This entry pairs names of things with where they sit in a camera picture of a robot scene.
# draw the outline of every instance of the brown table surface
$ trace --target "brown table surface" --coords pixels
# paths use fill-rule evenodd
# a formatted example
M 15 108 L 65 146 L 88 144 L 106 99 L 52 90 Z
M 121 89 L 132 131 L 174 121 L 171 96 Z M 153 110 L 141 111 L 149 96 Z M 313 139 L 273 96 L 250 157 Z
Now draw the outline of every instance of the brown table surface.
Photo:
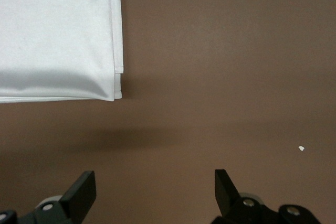
M 22 215 L 93 169 L 84 223 L 210 223 L 225 168 L 271 209 L 336 223 L 335 0 L 122 0 L 122 13 L 123 99 L 0 104 L 0 209 Z

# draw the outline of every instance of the silver screw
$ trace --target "silver screw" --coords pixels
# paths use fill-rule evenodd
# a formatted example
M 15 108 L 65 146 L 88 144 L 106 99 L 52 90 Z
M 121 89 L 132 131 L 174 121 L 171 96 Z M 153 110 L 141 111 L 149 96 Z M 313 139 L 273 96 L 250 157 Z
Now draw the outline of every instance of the silver screw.
M 0 220 L 3 220 L 7 217 L 7 214 L 0 214 Z
M 254 206 L 254 202 L 251 199 L 244 199 L 243 203 L 244 203 L 245 206 L 248 206 L 248 207 L 253 207 Z
M 50 210 L 52 208 L 52 204 L 47 204 L 47 205 L 45 205 L 44 207 L 42 207 L 42 210 L 43 211 L 48 211 L 48 210 Z
M 295 215 L 295 216 L 300 215 L 300 211 L 296 207 L 288 207 L 287 212 L 289 212 L 291 215 Z

